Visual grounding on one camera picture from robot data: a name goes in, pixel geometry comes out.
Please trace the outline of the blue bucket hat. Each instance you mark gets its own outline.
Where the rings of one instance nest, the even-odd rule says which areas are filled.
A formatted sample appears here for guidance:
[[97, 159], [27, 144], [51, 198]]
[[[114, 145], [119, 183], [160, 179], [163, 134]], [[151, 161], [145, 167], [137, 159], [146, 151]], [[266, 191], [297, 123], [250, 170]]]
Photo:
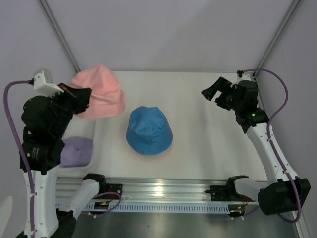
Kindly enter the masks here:
[[126, 141], [139, 154], [158, 155], [172, 145], [173, 133], [158, 107], [140, 106], [130, 114]]

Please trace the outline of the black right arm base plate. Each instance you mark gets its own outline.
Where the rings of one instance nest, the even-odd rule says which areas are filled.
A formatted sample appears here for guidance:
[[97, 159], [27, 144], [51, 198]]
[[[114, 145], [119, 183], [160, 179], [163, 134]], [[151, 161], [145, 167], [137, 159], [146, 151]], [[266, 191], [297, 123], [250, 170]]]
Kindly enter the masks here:
[[205, 194], [210, 195], [211, 201], [253, 202], [251, 198], [247, 197], [246, 200], [244, 196], [228, 188], [226, 185], [211, 185], [208, 190], [205, 190]]

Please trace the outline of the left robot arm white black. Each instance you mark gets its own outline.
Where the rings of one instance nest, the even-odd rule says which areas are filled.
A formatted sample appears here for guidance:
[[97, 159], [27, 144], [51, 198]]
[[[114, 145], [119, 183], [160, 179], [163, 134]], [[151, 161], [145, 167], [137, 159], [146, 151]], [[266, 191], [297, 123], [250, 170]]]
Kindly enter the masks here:
[[74, 89], [63, 83], [60, 92], [49, 96], [36, 96], [23, 106], [21, 116], [25, 124], [20, 162], [31, 193], [30, 219], [21, 238], [70, 238], [73, 236], [80, 213], [92, 198], [103, 198], [107, 193], [103, 175], [87, 174], [80, 188], [63, 206], [56, 208], [56, 182], [62, 137], [75, 114], [84, 112], [89, 105], [91, 89]]

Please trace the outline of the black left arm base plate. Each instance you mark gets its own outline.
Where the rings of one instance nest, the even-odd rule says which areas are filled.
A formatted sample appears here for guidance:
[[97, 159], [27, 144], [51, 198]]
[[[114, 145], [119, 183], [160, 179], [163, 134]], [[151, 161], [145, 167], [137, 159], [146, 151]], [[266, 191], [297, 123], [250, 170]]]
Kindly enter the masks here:
[[102, 185], [99, 194], [107, 193], [106, 195], [102, 195], [98, 197], [98, 199], [106, 199], [106, 200], [118, 200], [118, 194], [122, 194], [123, 184], [119, 183], [107, 183], [106, 185]]

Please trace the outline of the pink bucket hat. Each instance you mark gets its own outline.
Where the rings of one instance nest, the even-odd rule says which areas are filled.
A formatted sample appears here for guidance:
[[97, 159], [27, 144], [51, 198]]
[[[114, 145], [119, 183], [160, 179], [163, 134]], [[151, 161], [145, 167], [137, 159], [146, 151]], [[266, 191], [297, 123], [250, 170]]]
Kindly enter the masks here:
[[70, 87], [92, 90], [88, 108], [79, 113], [78, 117], [83, 119], [113, 117], [125, 110], [125, 93], [115, 74], [102, 64], [79, 72], [71, 80]]

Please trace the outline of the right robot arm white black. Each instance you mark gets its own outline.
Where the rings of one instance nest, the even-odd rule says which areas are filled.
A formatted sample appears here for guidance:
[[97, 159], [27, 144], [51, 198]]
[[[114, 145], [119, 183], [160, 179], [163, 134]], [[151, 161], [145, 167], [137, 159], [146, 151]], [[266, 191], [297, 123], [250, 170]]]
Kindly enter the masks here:
[[226, 196], [237, 200], [244, 195], [258, 202], [265, 215], [296, 211], [300, 216], [311, 185], [306, 178], [299, 178], [274, 141], [270, 120], [266, 112], [258, 107], [257, 83], [244, 77], [231, 83], [220, 77], [201, 94], [210, 101], [217, 92], [220, 96], [215, 103], [235, 112], [237, 123], [256, 149], [268, 183], [263, 186], [248, 176], [230, 177], [226, 183]]

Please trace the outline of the lavender bucket hat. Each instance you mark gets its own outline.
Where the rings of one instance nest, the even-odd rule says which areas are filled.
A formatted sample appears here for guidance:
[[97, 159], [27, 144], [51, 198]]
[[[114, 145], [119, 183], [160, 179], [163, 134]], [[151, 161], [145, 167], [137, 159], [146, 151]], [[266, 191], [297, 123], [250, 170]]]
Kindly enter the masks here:
[[60, 166], [63, 168], [89, 165], [93, 154], [93, 140], [81, 136], [63, 139]]

